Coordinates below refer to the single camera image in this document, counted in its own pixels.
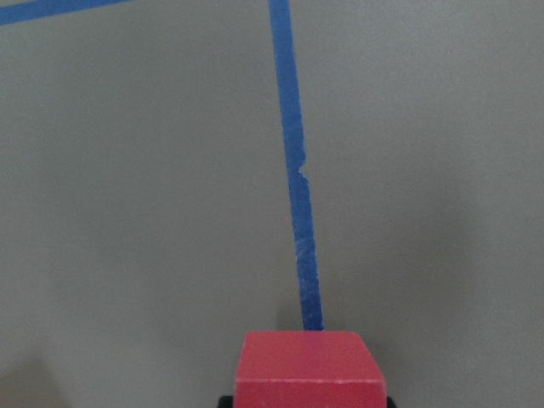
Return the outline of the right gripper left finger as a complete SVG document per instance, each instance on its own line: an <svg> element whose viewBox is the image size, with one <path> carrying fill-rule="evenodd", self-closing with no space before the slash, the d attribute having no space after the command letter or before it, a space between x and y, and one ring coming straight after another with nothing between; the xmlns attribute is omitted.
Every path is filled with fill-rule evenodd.
<svg viewBox="0 0 544 408"><path fill-rule="evenodd" d="M217 408L233 408L233 407L234 407L233 395L222 395L218 398Z"/></svg>

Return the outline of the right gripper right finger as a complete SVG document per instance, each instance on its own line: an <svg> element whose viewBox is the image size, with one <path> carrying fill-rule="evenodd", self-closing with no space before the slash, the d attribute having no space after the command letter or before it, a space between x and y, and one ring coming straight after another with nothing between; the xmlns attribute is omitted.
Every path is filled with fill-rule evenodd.
<svg viewBox="0 0 544 408"><path fill-rule="evenodd" d="M396 404L390 396L387 397L386 402L387 402L387 408L396 408Z"/></svg>

